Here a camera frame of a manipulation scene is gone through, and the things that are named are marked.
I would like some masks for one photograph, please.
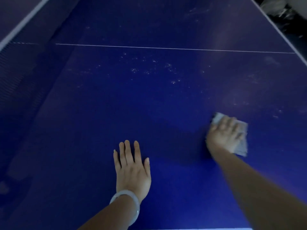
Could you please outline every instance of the cloth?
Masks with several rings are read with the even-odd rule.
[[[215,116],[212,119],[212,123],[219,123],[219,121],[223,118],[224,114],[222,113],[216,113]],[[242,122],[240,120],[236,121],[237,123],[241,123],[242,124],[242,128],[240,129],[240,132],[243,133],[244,135],[246,135],[247,131],[248,131],[248,124],[245,122]],[[244,136],[244,138],[240,141],[239,145],[237,146],[235,152],[235,154],[240,155],[240,156],[244,156],[246,157],[248,154],[248,144],[246,141],[246,137]]]

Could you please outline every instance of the forearm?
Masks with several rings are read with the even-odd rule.
[[[133,199],[128,195],[121,195],[78,230],[126,230],[136,211]]]
[[[254,230],[303,229],[307,206],[223,149],[212,152]]]

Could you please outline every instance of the hand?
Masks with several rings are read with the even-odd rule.
[[[236,118],[224,116],[218,124],[211,124],[207,134],[207,147],[210,153],[218,149],[225,149],[234,153],[244,134],[240,133],[241,125],[236,123]]]
[[[135,193],[140,203],[147,196],[151,185],[149,158],[142,164],[140,145],[134,142],[134,161],[128,140],[119,143],[120,163],[117,151],[114,150],[116,170],[116,192],[127,189]]]

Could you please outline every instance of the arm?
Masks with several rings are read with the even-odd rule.
[[[134,142],[134,160],[128,140],[119,144],[120,162],[114,150],[117,174],[116,191],[127,189],[135,193],[140,203],[147,196],[151,185],[149,158],[142,164],[140,146]],[[128,195],[119,196],[113,203],[83,224],[78,230],[126,230],[136,214],[136,205]]]
[[[234,124],[235,120],[225,116],[218,125],[211,125],[207,146],[252,228],[306,228],[307,206],[233,154],[243,137],[238,133],[240,126]]]

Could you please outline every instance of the white bangle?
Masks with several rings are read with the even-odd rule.
[[[136,215],[133,217],[133,219],[132,219],[132,221],[131,221],[131,223],[130,223],[130,225],[129,225],[129,226],[131,226],[131,225],[137,220],[138,215],[139,215],[139,213],[140,213],[140,202],[139,202],[138,198],[136,197],[135,193],[133,193],[132,191],[127,190],[127,189],[121,190],[120,192],[117,192],[117,193],[111,198],[110,204],[113,203],[114,200],[116,200],[119,196],[124,195],[124,194],[130,196],[130,197],[133,199],[133,201],[134,201],[134,203],[135,203],[135,205],[136,205],[136,208],[137,208]]]

